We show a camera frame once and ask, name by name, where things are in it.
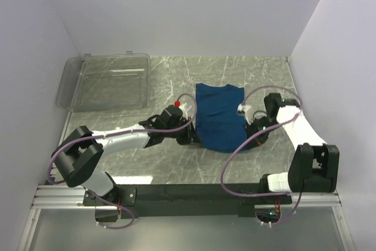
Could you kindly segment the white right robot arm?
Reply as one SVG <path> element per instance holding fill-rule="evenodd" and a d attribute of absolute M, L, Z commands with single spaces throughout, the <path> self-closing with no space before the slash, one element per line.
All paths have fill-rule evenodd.
<path fill-rule="evenodd" d="M 309 192 L 332 193 L 336 190 L 339 148 L 325 142 L 311 127 L 296 99 L 284 99 L 279 93 L 270 93 L 264 98 L 264 116 L 255 117 L 251 106 L 239 104 L 237 113 L 243 115 L 246 134 L 251 137 L 260 135 L 248 143 L 255 148 L 268 140 L 267 128 L 276 129 L 281 125 L 295 153 L 288 172 L 263 176 L 262 186 L 258 188 L 258 198 L 264 203 L 271 203 L 278 193 Z"/>

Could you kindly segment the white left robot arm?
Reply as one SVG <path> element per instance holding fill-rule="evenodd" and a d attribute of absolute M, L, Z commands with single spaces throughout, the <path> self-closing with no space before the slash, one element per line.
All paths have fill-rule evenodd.
<path fill-rule="evenodd" d="M 161 114 L 128 128 L 91 131 L 87 126 L 80 126 L 54 151 L 51 164 L 57 167 L 67 186 L 82 186 L 104 205 L 111 205 L 120 192 L 110 174 L 97 168 L 101 157 L 128 149 L 149 148 L 166 138 L 176 140 L 179 145 L 201 142 L 185 104 L 170 105 Z"/>

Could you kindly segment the blue printed t-shirt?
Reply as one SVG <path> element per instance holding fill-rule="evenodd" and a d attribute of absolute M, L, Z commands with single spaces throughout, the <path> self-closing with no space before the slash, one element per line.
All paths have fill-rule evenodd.
<path fill-rule="evenodd" d="M 246 120 L 237 114 L 244 88 L 196 84 L 196 132 L 202 147 L 216 152 L 235 151 L 246 139 Z"/>

